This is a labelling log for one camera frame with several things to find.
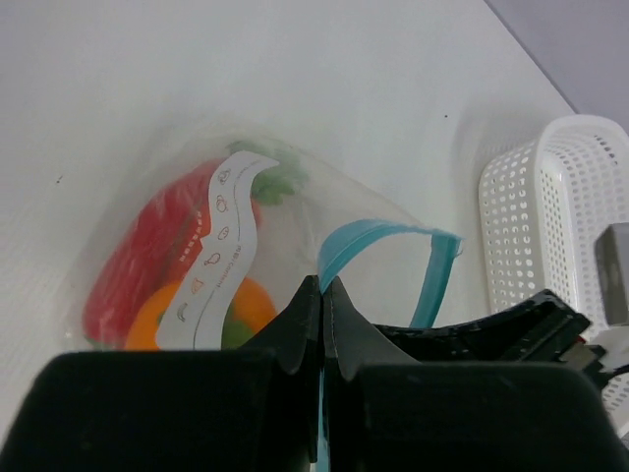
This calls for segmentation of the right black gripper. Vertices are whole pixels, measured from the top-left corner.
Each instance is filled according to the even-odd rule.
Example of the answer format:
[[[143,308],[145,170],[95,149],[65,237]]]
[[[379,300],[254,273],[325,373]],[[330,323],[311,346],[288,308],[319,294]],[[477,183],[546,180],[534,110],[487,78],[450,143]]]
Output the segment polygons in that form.
[[[583,337],[590,325],[585,315],[545,289],[471,322],[433,328],[379,324],[378,333],[389,346],[371,366],[409,372],[547,366],[600,374],[604,349]]]

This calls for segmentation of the orange fake persimmon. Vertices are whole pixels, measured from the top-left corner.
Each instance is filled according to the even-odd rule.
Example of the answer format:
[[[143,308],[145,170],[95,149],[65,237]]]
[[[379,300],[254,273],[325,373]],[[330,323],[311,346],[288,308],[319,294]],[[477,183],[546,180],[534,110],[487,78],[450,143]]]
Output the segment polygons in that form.
[[[156,335],[166,309],[176,295],[180,281],[165,285],[155,291],[140,307],[127,335],[124,349],[127,351],[155,351],[160,347]],[[213,335],[212,347],[236,349],[265,328],[278,314],[266,290],[256,281],[246,277],[229,305],[220,302],[217,313],[206,311],[200,320],[199,334],[208,327],[218,332]]]

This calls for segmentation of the clear zip top bag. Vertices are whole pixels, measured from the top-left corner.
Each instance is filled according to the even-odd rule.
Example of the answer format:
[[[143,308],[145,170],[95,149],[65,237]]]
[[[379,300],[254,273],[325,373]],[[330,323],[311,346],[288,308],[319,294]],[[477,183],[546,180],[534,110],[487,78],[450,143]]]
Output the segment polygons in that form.
[[[228,156],[228,145],[237,141],[289,148],[306,173],[295,195],[279,206],[262,207],[259,229],[250,206],[251,189],[261,172],[279,162],[244,150]],[[270,137],[241,133],[197,138],[181,157],[183,173],[165,168],[153,180],[136,182],[88,244],[83,265],[74,273],[83,293],[67,321],[66,335],[74,346],[93,348],[84,338],[83,308],[131,223],[159,190],[215,157],[227,158],[207,187],[211,229],[200,237],[200,254],[166,309],[156,335],[160,349],[155,351],[228,350],[212,347],[220,327],[199,334],[200,320],[208,310],[217,313],[220,302],[229,305],[246,277],[262,285],[278,314],[312,275],[319,292],[341,278],[355,290],[364,310],[381,311],[400,299],[402,325],[434,323],[461,250],[458,236],[422,225],[356,181]]]

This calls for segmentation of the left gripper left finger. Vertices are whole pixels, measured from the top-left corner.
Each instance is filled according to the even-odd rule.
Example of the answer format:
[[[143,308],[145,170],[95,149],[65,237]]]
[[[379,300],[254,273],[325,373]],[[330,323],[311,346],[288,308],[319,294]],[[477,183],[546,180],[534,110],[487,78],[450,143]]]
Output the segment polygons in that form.
[[[307,471],[317,458],[321,295],[307,276],[237,349],[75,352],[38,374],[5,471]]]

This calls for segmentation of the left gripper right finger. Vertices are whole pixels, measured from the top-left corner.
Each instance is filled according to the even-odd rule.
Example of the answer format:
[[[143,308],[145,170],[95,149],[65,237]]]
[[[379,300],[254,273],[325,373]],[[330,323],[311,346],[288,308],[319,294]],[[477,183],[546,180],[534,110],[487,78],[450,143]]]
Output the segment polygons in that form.
[[[562,367],[373,368],[389,343],[340,280],[322,298],[323,424],[333,471],[624,471],[610,374]]]

